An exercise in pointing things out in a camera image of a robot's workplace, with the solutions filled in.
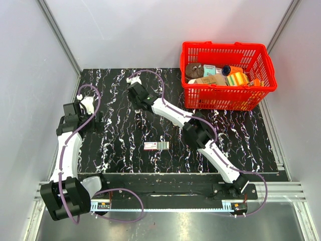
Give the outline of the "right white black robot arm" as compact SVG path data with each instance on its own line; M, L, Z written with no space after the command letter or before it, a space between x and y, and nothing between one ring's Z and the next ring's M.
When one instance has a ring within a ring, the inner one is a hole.
M239 199L246 193L249 180L219 150L215 144L217 134L201 113L184 111L161 97L148 93L139 82L127 87L127 95L135 110L149 111L177 125L183 132L187 146L196 149L219 171L223 181L229 185L228 193L232 198Z

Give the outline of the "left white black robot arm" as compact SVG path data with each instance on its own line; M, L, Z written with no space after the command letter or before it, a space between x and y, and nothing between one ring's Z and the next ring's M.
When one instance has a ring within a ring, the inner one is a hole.
M63 106L56 134L58 153L54 171L40 195L54 221L80 216L90 211L91 198L104 198L109 187L100 174L79 181L77 165L83 136L102 128L102 112L93 105L92 97L85 97Z

